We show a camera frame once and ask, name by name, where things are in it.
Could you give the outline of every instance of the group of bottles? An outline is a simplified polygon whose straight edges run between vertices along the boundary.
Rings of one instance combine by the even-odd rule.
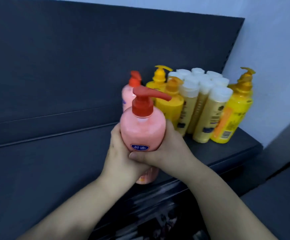
[[[139,72],[132,71],[129,84],[122,90],[121,134],[130,151],[154,151],[161,144],[166,122],[184,136],[206,143],[229,141],[252,104],[252,69],[247,69],[237,84],[213,71],[201,68],[173,72],[157,65],[153,81],[141,86]],[[166,82],[165,71],[169,70]],[[151,168],[137,183],[155,180],[158,169]]]

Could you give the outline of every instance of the hand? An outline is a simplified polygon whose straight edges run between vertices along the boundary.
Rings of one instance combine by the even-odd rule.
[[[160,168],[181,181],[186,180],[192,166],[199,162],[169,120],[166,121],[166,133],[159,149],[153,152],[131,152],[129,158]]]
[[[121,192],[123,195],[150,168],[146,164],[129,159],[129,153],[122,140],[118,123],[111,131],[109,149],[99,177],[106,187],[110,187],[111,192]]]

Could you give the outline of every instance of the bottle label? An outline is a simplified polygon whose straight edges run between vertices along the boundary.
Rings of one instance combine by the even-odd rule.
[[[146,150],[149,149],[149,146],[147,146],[147,145],[131,144],[131,148],[133,148],[136,151],[146,151]]]

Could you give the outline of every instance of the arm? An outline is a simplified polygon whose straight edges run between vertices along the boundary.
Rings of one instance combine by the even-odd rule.
[[[101,175],[18,240],[88,239],[100,218],[149,169],[128,158],[129,151],[122,141],[119,124],[111,134]]]
[[[129,157],[183,181],[197,200],[211,239],[276,239],[234,191],[194,157],[171,122],[157,151],[132,152]]]

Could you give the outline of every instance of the orange label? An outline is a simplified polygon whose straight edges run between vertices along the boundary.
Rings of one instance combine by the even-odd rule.
[[[214,129],[213,137],[217,138],[219,134],[222,132],[223,128],[225,127],[227,121],[229,120],[233,109],[225,107],[222,117],[220,118],[219,124]]]

